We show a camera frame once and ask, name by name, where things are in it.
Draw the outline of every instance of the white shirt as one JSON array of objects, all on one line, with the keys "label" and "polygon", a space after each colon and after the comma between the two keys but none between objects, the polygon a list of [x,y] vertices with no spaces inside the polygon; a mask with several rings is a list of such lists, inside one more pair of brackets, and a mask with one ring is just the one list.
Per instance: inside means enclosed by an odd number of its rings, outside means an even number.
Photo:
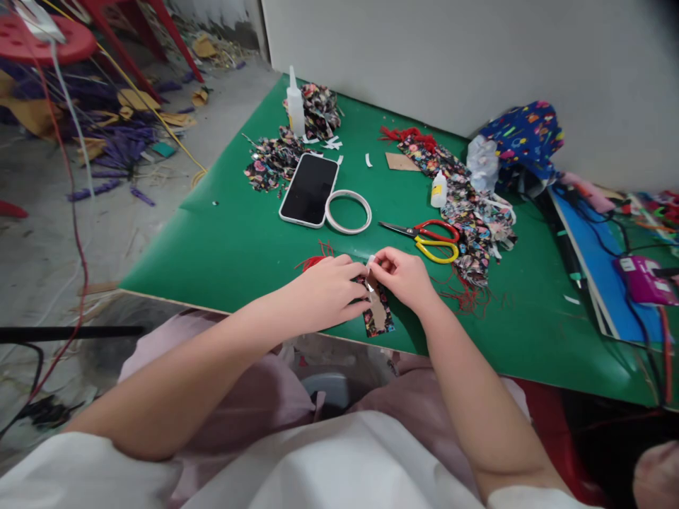
[{"label": "white shirt", "polygon": [[[0,479],[0,508],[151,509],[166,506],[178,462],[133,460],[106,438],[56,435]],[[363,411],[259,440],[185,509],[459,508],[483,506],[401,424]],[[492,509],[581,509],[556,489],[495,491]]]}]

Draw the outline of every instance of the green table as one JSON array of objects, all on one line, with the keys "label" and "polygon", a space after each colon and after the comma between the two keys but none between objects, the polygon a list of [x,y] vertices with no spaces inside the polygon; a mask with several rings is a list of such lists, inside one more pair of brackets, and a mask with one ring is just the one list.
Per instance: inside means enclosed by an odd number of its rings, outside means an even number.
[{"label": "green table", "polygon": [[[252,139],[277,136],[278,126],[287,123],[282,107],[287,83],[284,76],[243,126],[244,134]],[[378,141],[380,126],[405,129],[415,125],[458,156],[468,141],[351,98],[340,96],[338,102],[346,115],[337,132],[343,147],[327,151],[327,156],[344,155],[335,188],[352,189],[371,205],[373,222],[366,231],[343,235],[328,225],[313,230],[283,222],[278,217],[277,193],[255,192],[244,176],[251,145],[237,136],[120,287],[234,312],[299,275],[301,268],[294,267],[320,254],[319,240],[329,242],[336,254],[349,253],[361,260],[386,245],[418,255],[410,239],[380,227],[378,221],[411,226],[436,218],[438,211],[429,205],[431,180],[418,172],[388,169],[384,153],[399,150]],[[370,153],[372,168],[366,167],[366,153]],[[518,244],[504,253],[500,265],[492,262],[489,282],[497,300],[487,306],[485,318],[460,318],[469,335],[498,373],[653,404],[639,367],[639,359],[645,362],[644,352],[602,337],[588,308],[564,298],[578,295],[565,274],[552,234],[532,204],[516,200],[515,210]],[[360,226],[365,218],[363,209],[350,200],[333,202],[332,214],[349,228]],[[449,266],[425,262],[438,279],[450,274]],[[419,321],[394,296],[389,298],[394,332],[368,339],[361,317],[325,332],[426,355]]]}]

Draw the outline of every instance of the red and yellow scissors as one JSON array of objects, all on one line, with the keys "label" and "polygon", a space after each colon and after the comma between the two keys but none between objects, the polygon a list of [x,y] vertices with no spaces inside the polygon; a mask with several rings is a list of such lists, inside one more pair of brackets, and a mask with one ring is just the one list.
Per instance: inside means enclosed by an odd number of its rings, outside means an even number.
[{"label": "red and yellow scissors", "polygon": [[[458,250],[458,246],[455,245],[456,242],[460,240],[460,233],[453,227],[452,225],[444,222],[444,221],[439,221],[438,219],[432,219],[430,221],[425,221],[423,223],[420,223],[419,225],[416,225],[413,228],[403,228],[402,226],[396,226],[391,223],[385,223],[384,221],[380,221],[380,225],[384,226],[385,228],[389,228],[390,230],[394,230],[395,232],[402,233],[403,235],[406,235],[407,237],[410,237],[415,240],[415,246],[417,249],[422,251],[424,253],[424,256],[429,258],[431,261],[436,262],[436,263],[453,263],[457,258],[458,255],[460,254],[460,251]],[[438,225],[446,230],[448,230],[451,233],[451,236],[453,238],[446,238],[441,235],[437,235],[436,233],[430,232],[429,230],[425,230],[425,226],[429,225]],[[433,238],[434,240],[427,240],[425,238],[422,238],[420,235],[425,235],[427,237]],[[432,253],[429,252],[429,250],[425,247],[428,245],[433,245],[433,246],[442,246],[442,247],[449,247],[453,251],[453,256],[450,258],[438,258],[435,257]]]}]

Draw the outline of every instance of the white tape roll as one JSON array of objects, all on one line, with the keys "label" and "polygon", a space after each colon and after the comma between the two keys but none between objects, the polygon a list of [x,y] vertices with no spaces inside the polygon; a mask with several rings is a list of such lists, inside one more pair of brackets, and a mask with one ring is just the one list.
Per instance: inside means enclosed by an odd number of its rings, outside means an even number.
[{"label": "white tape roll", "polygon": [[[361,205],[363,205],[363,208],[366,210],[366,215],[368,216],[368,218],[366,219],[366,223],[362,227],[355,229],[344,228],[343,226],[338,225],[337,222],[332,218],[332,214],[330,213],[330,202],[335,198],[342,196],[353,198]],[[327,198],[327,202],[325,202],[325,218],[327,219],[327,222],[330,223],[330,225],[338,232],[346,233],[347,235],[356,235],[357,233],[362,232],[363,230],[370,226],[370,222],[373,220],[373,212],[370,210],[370,205],[368,205],[366,199],[363,198],[360,194],[353,191],[349,191],[348,189],[340,189],[339,191],[333,192]]]}]

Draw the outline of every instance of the small glue bottle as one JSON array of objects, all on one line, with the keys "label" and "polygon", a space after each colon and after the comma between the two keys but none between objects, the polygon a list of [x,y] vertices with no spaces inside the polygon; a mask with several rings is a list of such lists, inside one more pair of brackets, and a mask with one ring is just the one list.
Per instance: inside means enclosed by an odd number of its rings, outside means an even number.
[{"label": "small glue bottle", "polygon": [[431,206],[440,209],[446,204],[447,196],[448,183],[446,182],[443,173],[441,173],[441,170],[439,170],[439,173],[436,174],[436,177],[431,184]]},{"label": "small glue bottle", "polygon": [[304,136],[304,101],[302,91],[297,88],[295,70],[290,66],[290,86],[288,87],[288,118],[290,129],[297,138]]}]

